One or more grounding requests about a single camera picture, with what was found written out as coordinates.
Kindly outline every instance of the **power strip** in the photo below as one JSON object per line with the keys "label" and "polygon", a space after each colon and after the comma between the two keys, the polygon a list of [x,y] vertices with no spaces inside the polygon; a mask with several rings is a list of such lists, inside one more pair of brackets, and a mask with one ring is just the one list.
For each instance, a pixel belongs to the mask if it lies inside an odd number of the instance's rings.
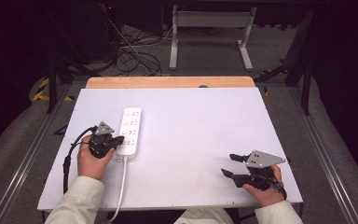
{"label": "power strip", "polygon": [[128,160],[136,158],[141,115],[142,110],[140,108],[128,107],[124,109],[120,127],[120,135],[124,136],[124,142],[116,149],[117,161],[123,161],[125,157]]}

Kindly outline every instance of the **person's left hand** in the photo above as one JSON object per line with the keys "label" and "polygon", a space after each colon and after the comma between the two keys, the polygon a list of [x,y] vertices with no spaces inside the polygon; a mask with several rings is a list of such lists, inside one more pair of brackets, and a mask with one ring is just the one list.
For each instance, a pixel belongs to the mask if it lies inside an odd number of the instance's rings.
{"label": "person's left hand", "polygon": [[82,143],[77,153],[77,173],[78,175],[100,180],[103,177],[107,163],[113,158],[113,149],[109,150],[103,158],[95,158],[90,152],[90,139],[91,136],[88,135],[81,141]]}

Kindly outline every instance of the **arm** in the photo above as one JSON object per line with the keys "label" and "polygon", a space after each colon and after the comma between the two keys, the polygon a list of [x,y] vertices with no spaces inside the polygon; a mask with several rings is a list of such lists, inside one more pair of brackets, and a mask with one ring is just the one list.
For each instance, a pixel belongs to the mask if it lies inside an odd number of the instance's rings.
{"label": "arm", "polygon": [[97,159],[90,153],[90,136],[82,139],[77,154],[79,177],[63,195],[59,204],[48,216],[46,223],[93,223],[103,197],[103,177],[107,163],[113,157],[110,150],[105,157]]}
{"label": "arm", "polygon": [[[282,183],[281,169],[277,165],[272,165],[271,168],[276,181]],[[303,223],[293,206],[284,200],[283,195],[277,189],[269,188],[261,191],[248,184],[244,184],[243,188],[254,196],[261,206],[261,208],[255,210],[260,224]]]}

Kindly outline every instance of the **black and yellow tape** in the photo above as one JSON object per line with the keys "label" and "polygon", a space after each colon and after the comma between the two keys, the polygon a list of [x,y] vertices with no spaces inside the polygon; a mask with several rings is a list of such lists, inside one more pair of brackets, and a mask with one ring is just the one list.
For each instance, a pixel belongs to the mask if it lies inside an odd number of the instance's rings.
{"label": "black and yellow tape", "polygon": [[[43,95],[43,91],[45,90],[46,86],[48,85],[48,77],[45,77],[40,83],[39,88],[37,89],[36,94],[34,95],[33,101],[42,100],[42,101],[49,101],[50,98],[46,95]],[[64,101],[74,101],[75,96],[65,96]]]}

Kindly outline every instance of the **person's right arm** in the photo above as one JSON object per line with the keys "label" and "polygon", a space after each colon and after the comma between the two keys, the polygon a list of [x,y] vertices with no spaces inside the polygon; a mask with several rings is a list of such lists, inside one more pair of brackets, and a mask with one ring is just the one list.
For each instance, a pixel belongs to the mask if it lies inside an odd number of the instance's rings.
{"label": "person's right arm", "polygon": [[[277,165],[272,165],[271,168],[276,181],[283,185],[281,169]],[[244,184],[243,188],[254,196],[261,206],[261,208],[255,209],[259,224],[303,223],[293,206],[283,198],[282,193],[277,189],[269,188],[262,191],[248,184]]]}

